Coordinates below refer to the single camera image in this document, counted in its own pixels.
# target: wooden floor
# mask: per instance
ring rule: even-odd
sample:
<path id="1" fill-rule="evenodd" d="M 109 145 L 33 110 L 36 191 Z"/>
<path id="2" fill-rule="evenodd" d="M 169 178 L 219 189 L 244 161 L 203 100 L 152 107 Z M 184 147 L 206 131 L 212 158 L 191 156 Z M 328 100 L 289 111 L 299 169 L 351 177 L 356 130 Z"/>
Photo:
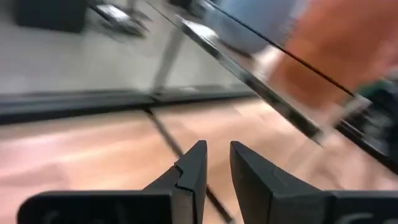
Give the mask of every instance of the wooden floor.
<path id="1" fill-rule="evenodd" d="M 242 223 L 229 169 L 241 141 L 321 189 L 398 189 L 397 177 L 338 133 L 322 148 L 260 100 L 154 110 L 182 149 L 208 141 L 208 185 Z M 141 189 L 177 157 L 140 111 L 0 128 L 0 223 L 30 195 L 54 189 Z M 204 223 L 222 223 L 206 201 Z"/>

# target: person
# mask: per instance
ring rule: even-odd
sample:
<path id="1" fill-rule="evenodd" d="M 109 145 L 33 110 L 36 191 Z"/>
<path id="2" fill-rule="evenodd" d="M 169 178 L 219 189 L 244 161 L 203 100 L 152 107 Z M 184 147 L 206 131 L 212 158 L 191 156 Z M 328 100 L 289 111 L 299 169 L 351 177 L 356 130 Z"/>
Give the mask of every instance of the person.
<path id="1" fill-rule="evenodd" d="M 349 91 L 398 64 L 398 1 L 312 0 L 285 49 Z M 310 108 L 349 95 L 285 55 L 269 82 Z"/>

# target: floor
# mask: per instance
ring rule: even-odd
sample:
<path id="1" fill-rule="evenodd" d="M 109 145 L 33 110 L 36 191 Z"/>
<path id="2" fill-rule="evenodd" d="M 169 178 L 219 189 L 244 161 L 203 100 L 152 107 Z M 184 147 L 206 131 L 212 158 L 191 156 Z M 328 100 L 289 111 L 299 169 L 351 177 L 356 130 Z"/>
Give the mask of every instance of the floor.
<path id="1" fill-rule="evenodd" d="M 208 185 L 242 223 L 229 169 L 229 142 L 241 141 L 320 189 L 398 189 L 398 178 L 338 133 L 320 147 L 261 100 L 154 109 L 177 144 L 208 143 Z M 44 190 L 141 189 L 177 156 L 142 111 L 0 127 L 0 223 Z M 223 223 L 207 200 L 204 223 Z"/>
<path id="2" fill-rule="evenodd" d="M 175 28 L 142 0 L 137 7 L 152 20 L 145 22 L 149 29 L 145 39 L 99 29 L 98 16 L 90 11 L 82 34 L 19 27 L 12 20 L 10 1 L 0 1 L 0 94 L 150 90 Z M 111 2 L 126 5 L 126 0 Z M 239 81 L 186 38 L 167 85 L 234 83 Z"/>

